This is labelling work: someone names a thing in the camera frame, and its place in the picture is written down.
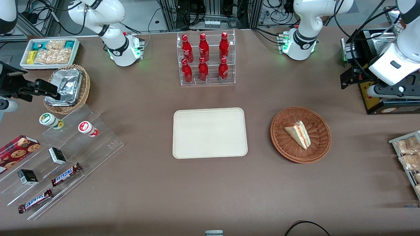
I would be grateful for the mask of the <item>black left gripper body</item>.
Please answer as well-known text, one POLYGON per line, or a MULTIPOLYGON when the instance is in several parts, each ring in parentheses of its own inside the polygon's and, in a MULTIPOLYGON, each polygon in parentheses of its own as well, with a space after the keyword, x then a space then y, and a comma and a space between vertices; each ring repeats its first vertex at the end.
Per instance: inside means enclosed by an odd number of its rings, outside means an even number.
POLYGON ((352 84, 361 84, 363 82, 371 81, 371 76, 369 75, 369 73, 366 73, 366 71, 360 69, 357 66, 352 66, 351 68, 352 68, 351 69, 352 71, 351 83, 352 84))

